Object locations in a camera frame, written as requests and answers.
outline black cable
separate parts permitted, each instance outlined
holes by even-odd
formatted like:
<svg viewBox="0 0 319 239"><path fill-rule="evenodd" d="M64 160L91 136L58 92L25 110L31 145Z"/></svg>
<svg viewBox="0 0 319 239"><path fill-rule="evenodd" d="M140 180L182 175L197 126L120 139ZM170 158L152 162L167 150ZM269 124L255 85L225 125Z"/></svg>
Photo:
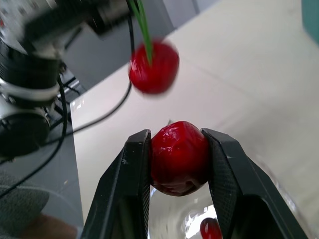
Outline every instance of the black cable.
<svg viewBox="0 0 319 239"><path fill-rule="evenodd" d="M128 17L128 24L129 24L129 30L130 30L130 40L131 40L131 52L133 53L135 51L135 43L134 43L134 30L133 30L133 23L132 23L132 17L129 16ZM63 129L62 129L62 136L54 139L48 143L46 143L44 146L55 143L55 142L59 142L57 147L55 148L55 150L53 151L53 153L49 156L49 158L42 163L40 166L38 166L35 170L33 170L31 173L29 173L28 175L26 175L24 178L22 178L21 180L19 180L18 182L16 182L15 184L13 184L12 186L10 186L8 189L6 189L5 191L3 191L0 194L0 199L2 199L3 197L5 197L7 194L9 194L12 190L14 190L15 188L17 188L19 185L23 184L25 181L27 181L28 179L30 179L32 176L34 176L36 173L38 173L41 169L43 169L54 157L55 155L58 153L58 151L60 150L63 141L65 139L65 137L73 135L81 130L87 129L91 126L94 126L100 122L102 122L103 120L105 120L106 118L108 118L109 116L111 116L114 112L116 112L122 105L123 103L128 99L128 96L131 92L132 89L132 83L129 83L129 86L127 88L127 91L125 93L125 95L123 96L123 98L121 99L121 101L107 114L105 114L104 116L88 123L85 124L82 127L77 128L74 131L71 132L66 132L66 128L67 128L67 106L66 106L66 98L65 98L65 93L64 93L64 87L63 87L63 83L61 81L61 78L58 79L58 83L60 86L60 94L61 94L61 102L62 102L62 108L63 108Z"/></svg>
<svg viewBox="0 0 319 239"><path fill-rule="evenodd" d="M55 157L55 155L58 153L58 151L60 150L63 141L64 141L64 137L66 134L66 127L67 127L67 107L66 107L66 99L65 99L65 94L64 94L64 89L63 89L63 84L61 81L61 78L58 79L58 83L60 86L60 93L61 93L61 98L62 98L62 108L63 108L63 128L62 128L62 136L59 139L59 143L56 146L55 150L52 152L52 154L48 157L48 159L46 161L44 161L40 166L38 166L35 170L33 170L31 173L29 173L28 175L26 175L24 178L22 178L21 180L19 180L18 182L16 182L15 184L13 184L12 186L10 186L9 188L7 188L6 190L4 190L1 194L0 194L0 199L2 199L4 196L6 196L7 194L9 194L12 190L14 190L17 186L23 184L25 181L27 181L29 178L31 178L33 175L35 175L36 173L38 173L42 168L44 168L49 162L51 162L51 160Z"/></svg>
<svg viewBox="0 0 319 239"><path fill-rule="evenodd" d="M131 16L128 17L128 24L129 24L129 30L130 30L131 52L133 54L134 51L135 51L135 41L134 41L133 22L132 22L132 17ZM75 133L77 133L79 131L82 131L82 130L85 130L85 129L89 128L89 127L92 127L92 126L104 121L108 117L110 117L112 114L114 114L125 103L125 101L128 99L128 97L130 95L131 89L132 89L132 83L129 82L129 85L128 85L128 88L126 90L126 93L124 94L124 96L122 97L120 102L111 111L109 111L107 114L97 118L96 120L94 120L92 122L89 122L89 123L77 128L77 129L75 129L74 131L67 132L64 137L71 136L71 135L73 135L73 134L75 134ZM47 146L47 145L53 144L53 143L59 141L60 139L61 139L61 137L53 139L53 140L45 143L43 146Z"/></svg>

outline red radish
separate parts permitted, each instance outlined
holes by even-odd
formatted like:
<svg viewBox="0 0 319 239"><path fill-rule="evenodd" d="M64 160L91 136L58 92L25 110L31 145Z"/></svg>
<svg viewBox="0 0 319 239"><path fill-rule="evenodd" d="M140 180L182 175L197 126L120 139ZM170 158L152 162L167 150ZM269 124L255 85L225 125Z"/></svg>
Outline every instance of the red radish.
<svg viewBox="0 0 319 239"><path fill-rule="evenodd" d="M222 239L218 221L213 218L206 218L200 224L200 233L203 239Z"/></svg>
<svg viewBox="0 0 319 239"><path fill-rule="evenodd" d="M129 0L129 3L144 38L144 44L131 57L130 81L144 94L164 93L172 86L177 76L179 55L168 43L151 41L142 1L137 0L140 11L133 0Z"/></svg>
<svg viewBox="0 0 319 239"><path fill-rule="evenodd" d="M209 143L191 123L179 121L152 138L152 185L162 193L184 196L207 182Z"/></svg>
<svg viewBox="0 0 319 239"><path fill-rule="evenodd" d="M129 77L144 94L160 94L173 84L179 67L179 55L166 42L153 41L152 64L148 63L145 45L132 55Z"/></svg>

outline white table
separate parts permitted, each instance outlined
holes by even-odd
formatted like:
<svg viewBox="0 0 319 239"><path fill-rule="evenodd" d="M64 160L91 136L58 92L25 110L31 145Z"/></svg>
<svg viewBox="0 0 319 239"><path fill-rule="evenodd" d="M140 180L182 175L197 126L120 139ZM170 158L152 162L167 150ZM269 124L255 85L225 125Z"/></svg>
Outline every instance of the white table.
<svg viewBox="0 0 319 239"><path fill-rule="evenodd" d="M180 52L173 89L131 93L105 122L75 135L86 220L102 174L127 138L168 120L227 133L273 171L319 227L319 47L302 27L299 0L222 0L168 39ZM109 111L128 84L123 66L72 105L73 126Z"/></svg>

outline wall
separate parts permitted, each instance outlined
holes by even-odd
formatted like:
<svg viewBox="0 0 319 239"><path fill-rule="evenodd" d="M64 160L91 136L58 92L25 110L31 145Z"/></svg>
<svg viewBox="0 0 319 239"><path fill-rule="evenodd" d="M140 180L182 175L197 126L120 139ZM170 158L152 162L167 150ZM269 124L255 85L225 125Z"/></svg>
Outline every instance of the wall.
<svg viewBox="0 0 319 239"><path fill-rule="evenodd" d="M162 0L144 0L144 7L152 37L163 38L173 31ZM136 44L139 44L142 35L135 20L134 30ZM129 28L124 23L102 39L85 28L69 48L64 61L81 84L89 89L127 63L130 55Z"/></svg>
<svg viewBox="0 0 319 239"><path fill-rule="evenodd" d="M163 0L163 2L175 28L179 28L198 14L193 0Z"/></svg>
<svg viewBox="0 0 319 239"><path fill-rule="evenodd" d="M196 1L197 1L199 11L202 12L206 10L207 8L209 8L210 6L212 6L218 0L196 0Z"/></svg>

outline green stem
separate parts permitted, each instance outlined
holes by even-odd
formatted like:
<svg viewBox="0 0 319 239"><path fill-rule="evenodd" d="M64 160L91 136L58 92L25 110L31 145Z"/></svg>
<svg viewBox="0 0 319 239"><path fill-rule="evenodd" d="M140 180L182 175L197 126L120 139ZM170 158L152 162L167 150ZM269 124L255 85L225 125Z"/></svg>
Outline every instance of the green stem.
<svg viewBox="0 0 319 239"><path fill-rule="evenodd" d="M146 14L145 14L145 9L142 3L142 0L137 0L138 2L138 6L140 9L140 16L142 19L142 23L143 25L143 38L144 38L144 42L145 42L145 49L146 49L146 55L148 58L148 62L151 65L152 64L152 56L153 56L153 46L152 46L152 42L151 42L151 37L150 37L150 33L149 33L149 27L148 27L148 22L146 19Z"/></svg>
<svg viewBox="0 0 319 239"><path fill-rule="evenodd" d="M133 11L138 23L140 25L141 31L143 32L144 31L143 30L144 24L142 22L142 18L141 18L141 15L140 15L139 11L138 11L138 8L136 7L134 0L129 0L129 3L131 5L132 11Z"/></svg>

